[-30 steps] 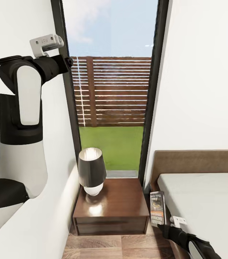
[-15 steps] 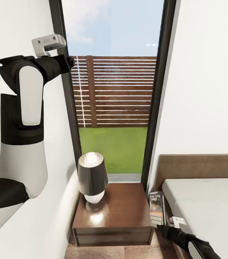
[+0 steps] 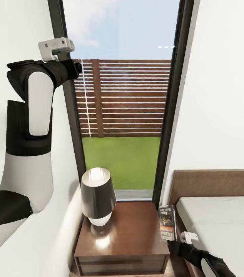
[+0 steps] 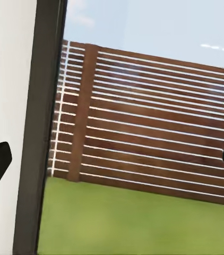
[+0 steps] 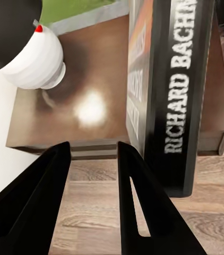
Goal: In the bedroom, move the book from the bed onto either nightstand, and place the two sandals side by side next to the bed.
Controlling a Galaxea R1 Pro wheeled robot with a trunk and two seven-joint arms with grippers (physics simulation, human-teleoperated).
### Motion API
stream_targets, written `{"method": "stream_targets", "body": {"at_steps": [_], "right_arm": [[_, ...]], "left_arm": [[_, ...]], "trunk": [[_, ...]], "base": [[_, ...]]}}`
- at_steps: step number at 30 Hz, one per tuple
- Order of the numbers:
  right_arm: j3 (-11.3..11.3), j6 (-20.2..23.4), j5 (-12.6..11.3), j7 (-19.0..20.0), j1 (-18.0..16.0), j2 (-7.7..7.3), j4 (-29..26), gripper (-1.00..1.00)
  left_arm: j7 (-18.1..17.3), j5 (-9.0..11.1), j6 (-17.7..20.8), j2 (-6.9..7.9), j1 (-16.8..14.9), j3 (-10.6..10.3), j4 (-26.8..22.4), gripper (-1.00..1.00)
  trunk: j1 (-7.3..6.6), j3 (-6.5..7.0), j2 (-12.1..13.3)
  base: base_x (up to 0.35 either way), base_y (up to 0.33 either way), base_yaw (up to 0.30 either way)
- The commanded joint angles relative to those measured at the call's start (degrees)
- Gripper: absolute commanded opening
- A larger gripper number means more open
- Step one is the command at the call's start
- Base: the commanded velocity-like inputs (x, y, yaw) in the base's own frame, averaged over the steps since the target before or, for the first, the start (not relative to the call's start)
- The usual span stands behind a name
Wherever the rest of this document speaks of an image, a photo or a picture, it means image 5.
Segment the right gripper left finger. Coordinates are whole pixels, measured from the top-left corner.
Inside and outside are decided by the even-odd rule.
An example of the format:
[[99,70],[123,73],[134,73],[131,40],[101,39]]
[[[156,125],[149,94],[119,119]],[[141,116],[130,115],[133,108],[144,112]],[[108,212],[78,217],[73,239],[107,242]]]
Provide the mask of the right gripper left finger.
[[0,255],[48,255],[70,163],[54,145],[0,192]]

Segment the hardback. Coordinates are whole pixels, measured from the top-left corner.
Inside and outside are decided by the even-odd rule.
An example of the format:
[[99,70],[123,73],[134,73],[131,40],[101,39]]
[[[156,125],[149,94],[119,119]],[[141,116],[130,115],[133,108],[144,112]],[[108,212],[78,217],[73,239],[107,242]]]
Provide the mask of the hardback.
[[216,0],[130,0],[126,128],[169,198],[192,195]]

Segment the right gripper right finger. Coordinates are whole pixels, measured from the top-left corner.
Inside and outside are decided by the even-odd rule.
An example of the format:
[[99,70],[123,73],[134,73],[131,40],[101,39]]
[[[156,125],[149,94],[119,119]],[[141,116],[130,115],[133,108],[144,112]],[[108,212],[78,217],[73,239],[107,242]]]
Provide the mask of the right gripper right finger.
[[[122,255],[207,255],[137,149],[117,150]],[[138,232],[132,178],[151,237]]]

